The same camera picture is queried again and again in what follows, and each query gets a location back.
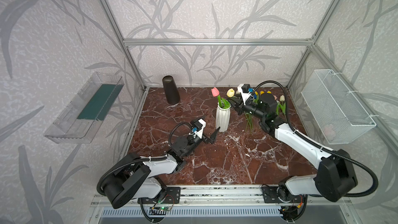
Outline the pale yellow tulip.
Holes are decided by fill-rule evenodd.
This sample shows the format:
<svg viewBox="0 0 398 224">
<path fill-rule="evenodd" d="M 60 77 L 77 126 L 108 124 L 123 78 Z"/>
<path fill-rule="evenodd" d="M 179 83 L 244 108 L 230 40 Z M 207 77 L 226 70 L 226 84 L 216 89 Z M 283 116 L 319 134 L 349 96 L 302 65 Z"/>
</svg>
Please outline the pale yellow tulip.
<svg viewBox="0 0 398 224">
<path fill-rule="evenodd" d="M 231 103 L 229 102 L 229 100 L 232 99 L 234 97 L 234 95 L 235 95 L 235 90 L 234 89 L 231 88 L 231 89 L 229 89 L 227 91 L 227 94 L 226 94 L 227 98 L 222 98 L 221 99 L 221 105 L 222 105 L 223 109 L 230 108 Z"/>
</svg>

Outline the white ribbed ceramic vase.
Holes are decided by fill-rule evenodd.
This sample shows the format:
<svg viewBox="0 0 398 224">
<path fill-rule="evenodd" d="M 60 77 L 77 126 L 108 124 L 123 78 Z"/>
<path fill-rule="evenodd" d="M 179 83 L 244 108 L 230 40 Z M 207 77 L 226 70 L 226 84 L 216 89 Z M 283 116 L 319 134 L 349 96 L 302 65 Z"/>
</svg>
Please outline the white ribbed ceramic vase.
<svg viewBox="0 0 398 224">
<path fill-rule="evenodd" d="M 219 132 L 226 132 L 229 127 L 231 110 L 228 108 L 221 108 L 217 106 L 216 110 L 216 128 L 219 128 Z"/>
</svg>

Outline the pink tulip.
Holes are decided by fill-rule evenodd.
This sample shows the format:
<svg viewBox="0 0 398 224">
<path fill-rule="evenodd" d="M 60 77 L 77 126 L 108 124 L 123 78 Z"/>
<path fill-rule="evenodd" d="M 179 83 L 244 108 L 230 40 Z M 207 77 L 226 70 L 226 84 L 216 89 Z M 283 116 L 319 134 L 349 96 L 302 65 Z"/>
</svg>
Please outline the pink tulip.
<svg viewBox="0 0 398 224">
<path fill-rule="evenodd" d="M 212 96 L 213 96 L 213 97 L 216 97 L 216 98 L 217 98 L 217 100 L 218 100 L 218 106 L 219 106 L 220 108 L 222 108 L 222 99 L 221 99 L 219 90 L 218 90 L 216 87 L 214 87 L 214 88 L 211 89 L 211 93 L 212 93 Z"/>
</svg>

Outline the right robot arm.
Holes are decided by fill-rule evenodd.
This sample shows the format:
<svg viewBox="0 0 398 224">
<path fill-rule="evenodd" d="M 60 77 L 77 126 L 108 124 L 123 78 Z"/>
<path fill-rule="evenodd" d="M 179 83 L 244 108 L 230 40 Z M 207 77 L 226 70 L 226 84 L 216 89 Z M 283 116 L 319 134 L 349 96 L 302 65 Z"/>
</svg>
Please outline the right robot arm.
<svg viewBox="0 0 398 224">
<path fill-rule="evenodd" d="M 377 190 L 379 181 L 370 168 L 351 159 L 346 151 L 332 150 L 304 135 L 291 124 L 288 115 L 284 119 L 279 117 L 278 102 L 273 94 L 260 94 L 257 90 L 249 84 L 240 84 L 236 90 L 228 90 L 228 101 L 238 115 L 250 114 L 258 118 L 265 133 L 294 149 L 317 169 L 317 174 L 293 176 L 282 183 L 280 187 L 286 194 L 313 195 L 336 202 L 342 197 L 365 197 Z M 369 189 L 351 192 L 358 185 L 354 167 L 371 176 Z"/>
</svg>

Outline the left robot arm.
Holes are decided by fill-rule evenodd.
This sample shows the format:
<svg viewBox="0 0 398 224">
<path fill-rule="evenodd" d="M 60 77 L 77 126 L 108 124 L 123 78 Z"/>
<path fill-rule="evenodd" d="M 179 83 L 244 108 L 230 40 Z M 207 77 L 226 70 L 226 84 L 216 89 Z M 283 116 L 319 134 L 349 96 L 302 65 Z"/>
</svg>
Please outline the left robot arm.
<svg viewBox="0 0 398 224">
<path fill-rule="evenodd" d="M 126 205 L 132 199 L 166 198 L 167 186 L 159 175 L 181 171 L 190 156 L 201 144 L 214 144 L 220 127 L 207 136 L 206 122 L 199 117 L 191 122 L 181 122 L 168 137 L 170 149 L 162 156 L 143 157 L 129 153 L 105 172 L 98 180 L 96 190 L 106 196 L 114 209 Z"/>
</svg>

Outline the black cone vase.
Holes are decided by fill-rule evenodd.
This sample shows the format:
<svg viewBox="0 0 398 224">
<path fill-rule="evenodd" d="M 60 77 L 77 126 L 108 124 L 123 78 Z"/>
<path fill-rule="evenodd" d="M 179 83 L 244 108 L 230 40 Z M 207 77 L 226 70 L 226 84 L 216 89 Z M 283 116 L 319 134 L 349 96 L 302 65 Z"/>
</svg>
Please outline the black cone vase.
<svg viewBox="0 0 398 224">
<path fill-rule="evenodd" d="M 171 105 L 178 104 L 180 102 L 180 94 L 174 78 L 170 75 L 165 76 L 162 79 L 162 83 L 167 102 Z"/>
</svg>

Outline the white tulip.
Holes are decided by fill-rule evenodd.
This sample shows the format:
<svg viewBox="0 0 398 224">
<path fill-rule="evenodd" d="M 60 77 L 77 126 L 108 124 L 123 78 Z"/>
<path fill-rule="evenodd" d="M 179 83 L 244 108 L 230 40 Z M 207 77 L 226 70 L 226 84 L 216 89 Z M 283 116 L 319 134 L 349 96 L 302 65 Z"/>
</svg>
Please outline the white tulip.
<svg viewBox="0 0 398 224">
<path fill-rule="evenodd" d="M 278 102 L 278 109 L 286 115 L 287 103 L 284 95 L 281 95 Z"/>
</svg>

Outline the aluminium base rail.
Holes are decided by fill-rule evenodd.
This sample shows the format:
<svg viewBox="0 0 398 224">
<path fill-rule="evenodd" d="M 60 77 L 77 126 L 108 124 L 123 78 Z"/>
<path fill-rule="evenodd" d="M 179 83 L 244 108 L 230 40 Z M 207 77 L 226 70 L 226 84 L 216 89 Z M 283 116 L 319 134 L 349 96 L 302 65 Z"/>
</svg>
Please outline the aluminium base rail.
<svg viewBox="0 0 398 224">
<path fill-rule="evenodd" d="M 160 202 L 170 206 L 278 206 L 299 205 L 304 200 L 296 196 L 289 202 L 281 201 L 275 185 L 177 185 L 170 186 Z"/>
</svg>

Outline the aluminium frame crossbar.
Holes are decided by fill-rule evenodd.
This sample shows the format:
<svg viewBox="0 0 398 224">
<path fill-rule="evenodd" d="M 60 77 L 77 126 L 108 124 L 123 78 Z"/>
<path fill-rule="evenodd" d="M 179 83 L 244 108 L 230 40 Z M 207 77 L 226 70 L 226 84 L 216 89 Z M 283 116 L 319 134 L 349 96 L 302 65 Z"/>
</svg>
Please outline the aluminium frame crossbar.
<svg viewBox="0 0 398 224">
<path fill-rule="evenodd" d="M 311 39 L 125 39 L 126 47 L 133 46 L 310 46 Z"/>
</svg>

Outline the clear plastic wall shelf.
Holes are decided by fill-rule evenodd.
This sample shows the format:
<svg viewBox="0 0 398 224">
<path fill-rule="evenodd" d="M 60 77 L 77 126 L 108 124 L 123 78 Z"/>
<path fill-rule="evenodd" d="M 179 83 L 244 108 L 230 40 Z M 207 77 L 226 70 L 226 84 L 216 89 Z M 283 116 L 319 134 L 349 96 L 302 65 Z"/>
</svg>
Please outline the clear plastic wall shelf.
<svg viewBox="0 0 398 224">
<path fill-rule="evenodd" d="M 122 76 L 93 73 L 44 137 L 56 144 L 90 144 L 123 87 Z"/>
</svg>

